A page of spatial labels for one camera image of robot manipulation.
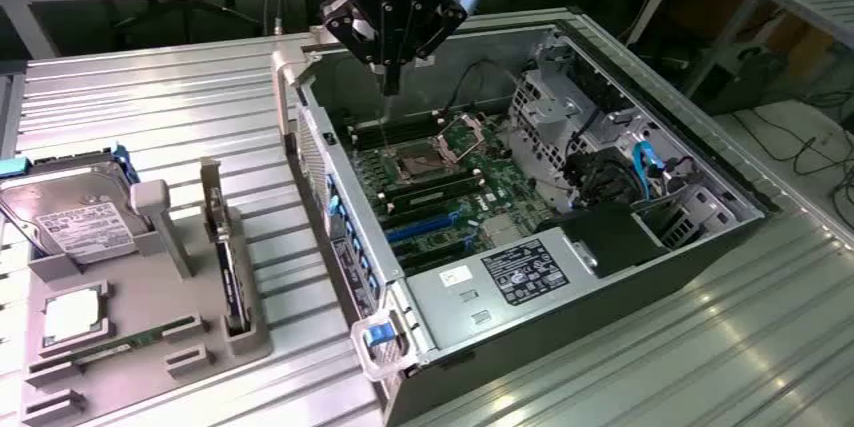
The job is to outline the black graphics card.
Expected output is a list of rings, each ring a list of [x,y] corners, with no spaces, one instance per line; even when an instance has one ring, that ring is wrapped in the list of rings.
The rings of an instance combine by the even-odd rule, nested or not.
[[[217,250],[219,272],[226,298],[226,325],[231,334],[250,330],[251,316],[246,305],[238,274],[237,254],[231,245],[234,227],[219,174],[221,162],[201,159],[201,181],[205,195],[206,230]]]

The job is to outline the black RAM slot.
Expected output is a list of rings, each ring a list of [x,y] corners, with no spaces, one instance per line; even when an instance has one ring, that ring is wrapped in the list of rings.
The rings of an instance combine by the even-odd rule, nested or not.
[[[385,142],[395,144],[433,136],[438,132],[439,126],[431,123],[385,124],[354,129],[350,136],[355,144],[371,148]]]
[[[387,199],[391,199],[393,197],[401,196],[401,195],[406,195],[410,193],[415,193],[435,187],[449,187],[453,184],[457,183],[478,183],[478,181],[481,180],[479,176],[474,176],[474,175],[469,175],[467,173],[462,173],[459,175],[449,175],[445,177],[438,177],[434,179],[430,179],[425,182],[418,182],[418,183],[413,183],[413,184],[407,184],[407,185],[401,185],[397,187],[387,187],[383,188],[379,193],[383,194],[383,196]]]
[[[443,196],[454,195],[465,195],[471,191],[478,191],[482,188],[483,182],[479,180],[478,183],[457,183],[449,187],[435,187],[415,193],[410,193],[406,195],[401,195],[385,200],[391,203],[415,203],[417,198],[442,198]]]
[[[409,134],[405,136],[393,135],[393,136],[389,136],[389,142],[390,142],[390,145],[393,145],[393,144],[409,142],[411,140],[427,138],[435,135],[419,136],[419,137],[415,137],[413,134]],[[370,149],[381,148],[383,146],[381,134],[377,134],[377,133],[369,136],[358,136],[351,134],[351,143],[357,150],[370,150]]]
[[[367,125],[357,127],[354,126],[350,133],[358,136],[369,136],[374,133],[381,134],[386,132],[387,136],[399,135],[405,136],[413,134],[415,137],[435,135],[441,130],[435,120],[399,120],[387,122],[383,125]]]
[[[391,118],[387,128],[422,128],[425,125],[433,126],[437,123],[438,114],[433,111],[419,112],[399,118]],[[378,129],[377,119],[366,122],[354,123],[349,126],[353,131]]]
[[[423,180],[421,182],[410,183],[406,185],[386,186],[379,190],[379,193],[383,193],[386,196],[403,195],[406,193],[425,190],[433,187],[447,186],[451,183],[458,181],[467,181],[478,178],[479,176],[470,172],[459,172],[459,173],[431,178],[429,180]]]

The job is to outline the silver metal drive cage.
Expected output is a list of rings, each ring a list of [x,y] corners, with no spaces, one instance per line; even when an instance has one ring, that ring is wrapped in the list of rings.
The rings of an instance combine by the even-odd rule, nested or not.
[[[517,84],[507,134],[513,160],[550,207],[642,197],[632,169],[636,100],[589,55],[559,39],[538,46]]]

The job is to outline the black chair base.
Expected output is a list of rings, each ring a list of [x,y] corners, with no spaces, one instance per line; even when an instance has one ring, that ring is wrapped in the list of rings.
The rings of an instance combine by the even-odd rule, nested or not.
[[[222,3],[211,0],[145,0],[143,10],[127,17],[120,17],[116,0],[102,0],[100,3],[106,9],[114,45],[118,49],[131,47],[134,28],[163,20],[170,14],[179,15],[186,43],[194,43],[193,24],[197,13],[206,13],[222,20],[238,22],[250,28],[254,36],[265,33],[262,21],[237,9],[237,0],[223,0]]]

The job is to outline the green RAM stick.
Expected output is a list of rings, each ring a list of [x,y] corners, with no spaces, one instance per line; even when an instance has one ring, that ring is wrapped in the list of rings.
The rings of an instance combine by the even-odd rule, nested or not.
[[[102,345],[82,348],[78,351],[58,353],[39,362],[31,363],[28,370],[31,372],[42,372],[67,362],[80,366],[87,365],[162,341],[165,332],[177,327],[179,327],[178,323],[166,324],[128,337],[110,340]]]
[[[469,195],[474,192],[479,192],[482,190],[482,188],[478,191],[471,191],[469,193],[466,193],[465,195]],[[437,202],[443,202],[455,198],[459,198],[465,195],[454,195],[451,194],[450,196],[443,196],[442,198],[417,198],[415,199],[415,203],[391,203],[391,202],[386,202],[386,210],[389,214],[398,214],[402,212],[406,212],[409,210],[421,208],[422,206],[430,204],[430,203],[437,203]]]

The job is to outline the green motherboard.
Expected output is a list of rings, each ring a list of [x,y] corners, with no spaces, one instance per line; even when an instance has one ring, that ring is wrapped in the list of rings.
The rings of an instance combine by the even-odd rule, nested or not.
[[[458,115],[465,114],[441,115],[438,112],[435,113],[438,114],[437,123],[441,126],[439,132]],[[513,160],[513,151],[507,142],[510,122],[506,117],[502,115],[487,116],[483,113],[467,114],[475,114],[489,122],[498,142],[483,151],[467,152],[462,157],[457,157],[447,149],[447,144],[439,136],[439,132],[435,136],[393,144],[387,149],[382,146],[377,149],[357,150],[351,143],[351,129],[349,128],[354,123],[346,125],[341,130],[345,135],[349,160],[365,190],[369,204],[378,218],[385,238],[386,233],[393,229],[409,226],[422,220],[446,215],[459,217],[458,223],[449,228],[394,243],[390,243],[386,239],[391,250],[397,245],[406,243],[418,243],[422,246],[442,245],[459,240],[465,240],[469,243],[463,253],[429,262],[401,263],[393,252],[406,275],[426,272],[453,261],[498,247],[491,244],[481,228],[486,219],[502,214],[509,215],[521,231],[529,236],[535,232],[538,224],[557,214],[557,210],[550,207],[543,197],[535,192],[533,184]],[[398,146],[418,142],[430,142],[438,148],[445,159],[458,168],[455,173],[470,172],[478,175],[483,182],[482,190],[459,198],[430,203],[406,212],[389,214],[386,210],[387,201],[379,190],[390,185],[410,184],[395,182],[391,153]]]

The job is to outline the blue expansion slot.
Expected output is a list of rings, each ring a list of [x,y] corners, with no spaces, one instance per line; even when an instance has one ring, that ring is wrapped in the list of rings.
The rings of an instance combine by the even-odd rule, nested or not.
[[[459,221],[458,216],[446,215],[438,216],[413,223],[409,226],[393,229],[386,233],[386,239],[390,243],[407,240],[413,237],[423,235],[426,233],[442,230],[454,226]]]

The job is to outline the black equipment box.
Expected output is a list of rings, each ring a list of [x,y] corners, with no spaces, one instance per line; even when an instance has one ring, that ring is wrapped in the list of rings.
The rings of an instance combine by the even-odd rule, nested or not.
[[[733,65],[717,64],[712,68],[693,100],[710,116],[753,109],[761,104],[788,66],[782,53],[762,47],[745,48],[736,55]]]

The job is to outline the black plastic air shroud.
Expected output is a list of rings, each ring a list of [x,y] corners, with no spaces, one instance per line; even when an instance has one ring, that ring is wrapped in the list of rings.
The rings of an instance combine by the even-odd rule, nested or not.
[[[629,267],[658,259],[670,249],[657,240],[632,207],[600,203],[542,221],[537,232],[559,227],[572,242],[581,242],[596,259],[592,267],[605,278]]]

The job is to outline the silver perforated disk bay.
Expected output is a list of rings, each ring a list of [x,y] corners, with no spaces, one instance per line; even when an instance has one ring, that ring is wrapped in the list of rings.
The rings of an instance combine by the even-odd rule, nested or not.
[[[701,185],[688,185],[673,194],[642,202],[634,213],[672,250],[740,224],[733,211]]]

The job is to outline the silver power supply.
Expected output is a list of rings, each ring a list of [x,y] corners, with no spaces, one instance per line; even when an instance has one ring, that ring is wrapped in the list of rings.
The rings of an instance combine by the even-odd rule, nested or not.
[[[553,228],[406,280],[443,354],[467,348],[590,294],[604,282],[586,245]]]

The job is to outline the silver hard disk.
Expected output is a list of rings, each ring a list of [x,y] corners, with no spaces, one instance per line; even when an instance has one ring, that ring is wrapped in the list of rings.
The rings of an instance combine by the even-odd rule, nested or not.
[[[132,176],[122,162],[34,166],[0,180],[0,213],[43,255],[84,265],[136,250],[153,225],[131,207]]]

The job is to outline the open black PC case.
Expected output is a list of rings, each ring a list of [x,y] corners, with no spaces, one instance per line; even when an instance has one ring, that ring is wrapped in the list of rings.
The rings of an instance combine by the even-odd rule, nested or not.
[[[406,275],[381,230],[345,148],[342,128],[378,118],[382,101],[357,59],[313,40],[281,43],[273,54],[286,152],[307,204],[319,252],[342,302],[350,342],[363,377],[374,387],[383,427],[403,427],[517,368],[545,357],[609,324],[677,292],[734,250],[766,221],[772,207],[732,161],[713,151],[701,134],[708,116],[672,88],[632,50],[580,13],[545,10],[486,16],[471,21],[441,47],[433,66],[413,69],[409,92],[394,100],[391,118],[419,112],[502,115],[522,73],[542,44],[559,39],[580,48],[636,100],[642,120],[630,128],[632,169],[642,197],[600,203],[645,201],[688,185],[706,187],[733,211],[740,224],[672,250],[656,260],[598,278],[604,285],[537,319],[473,346],[443,354],[423,325]],[[343,201],[347,217],[329,212]],[[358,238],[362,253],[353,251]],[[371,272],[359,269],[359,258]],[[367,290],[374,275],[381,299]],[[369,347],[371,325],[390,323],[397,337]]]

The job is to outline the silver CPU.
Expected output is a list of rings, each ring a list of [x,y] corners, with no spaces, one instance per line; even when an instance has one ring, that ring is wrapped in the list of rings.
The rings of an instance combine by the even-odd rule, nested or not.
[[[48,343],[83,335],[100,322],[100,292],[83,289],[51,298],[44,315],[43,337]]]

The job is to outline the metal frame slatted table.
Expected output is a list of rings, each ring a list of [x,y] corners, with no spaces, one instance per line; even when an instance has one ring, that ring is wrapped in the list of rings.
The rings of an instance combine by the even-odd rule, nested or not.
[[[813,79],[833,43],[854,53],[854,0],[744,0],[705,57],[705,68],[714,66],[765,1],[777,6],[784,16],[792,15],[809,25],[809,32],[790,52],[789,72]]]

